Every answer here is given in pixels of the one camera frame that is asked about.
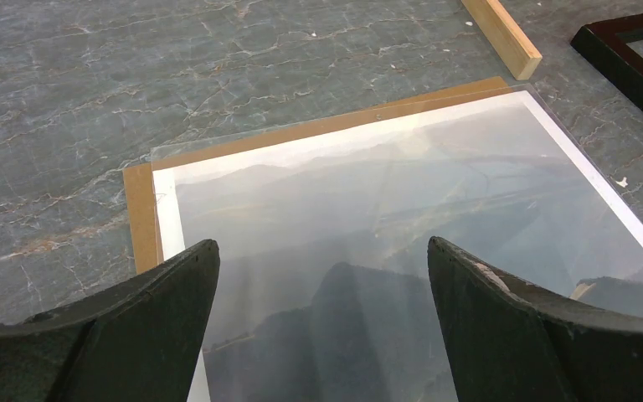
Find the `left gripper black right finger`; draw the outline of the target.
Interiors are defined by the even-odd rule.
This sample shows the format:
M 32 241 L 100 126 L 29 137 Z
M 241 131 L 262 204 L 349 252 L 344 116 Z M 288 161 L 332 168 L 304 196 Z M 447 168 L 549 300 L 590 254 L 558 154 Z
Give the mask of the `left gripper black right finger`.
M 441 237 L 430 287 L 461 401 L 643 401 L 643 282 L 562 296 Z

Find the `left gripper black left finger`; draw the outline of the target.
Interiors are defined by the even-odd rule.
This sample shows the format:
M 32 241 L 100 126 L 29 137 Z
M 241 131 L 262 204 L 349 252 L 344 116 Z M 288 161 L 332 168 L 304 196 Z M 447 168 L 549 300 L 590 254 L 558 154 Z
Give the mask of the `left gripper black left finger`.
M 68 305 L 0 324 L 0 401 L 184 401 L 219 278 L 196 245 Z

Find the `wooden picture frame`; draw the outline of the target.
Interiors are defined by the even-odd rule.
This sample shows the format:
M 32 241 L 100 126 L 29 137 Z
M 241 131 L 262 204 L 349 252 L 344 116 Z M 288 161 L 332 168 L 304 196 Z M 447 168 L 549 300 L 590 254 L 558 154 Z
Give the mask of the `wooden picture frame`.
M 570 44 L 643 112 L 643 57 L 630 43 L 643 40 L 643 13 L 585 24 Z

